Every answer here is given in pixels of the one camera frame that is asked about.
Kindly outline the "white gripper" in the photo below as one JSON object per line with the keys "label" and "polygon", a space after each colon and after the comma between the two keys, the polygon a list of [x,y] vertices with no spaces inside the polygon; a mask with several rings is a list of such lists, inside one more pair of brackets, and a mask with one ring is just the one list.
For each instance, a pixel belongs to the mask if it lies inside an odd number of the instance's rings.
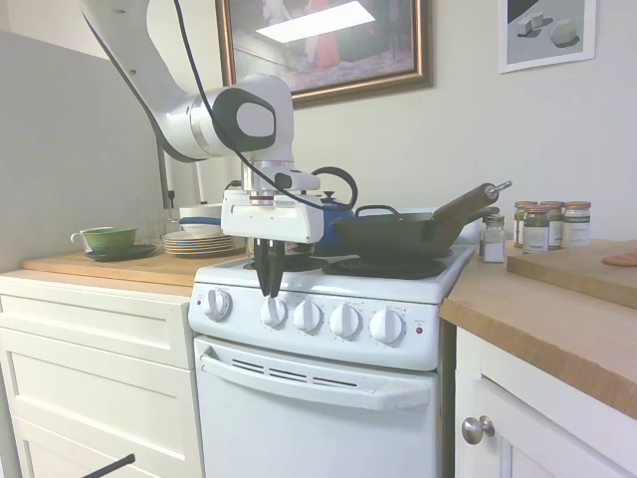
{"label": "white gripper", "polygon": [[[268,205],[254,205],[247,191],[227,190],[221,228],[226,235],[255,239],[254,268],[261,292],[277,298],[286,266],[284,242],[317,243],[324,231],[323,212],[285,195],[276,195]],[[268,240],[276,241],[269,247]]]}

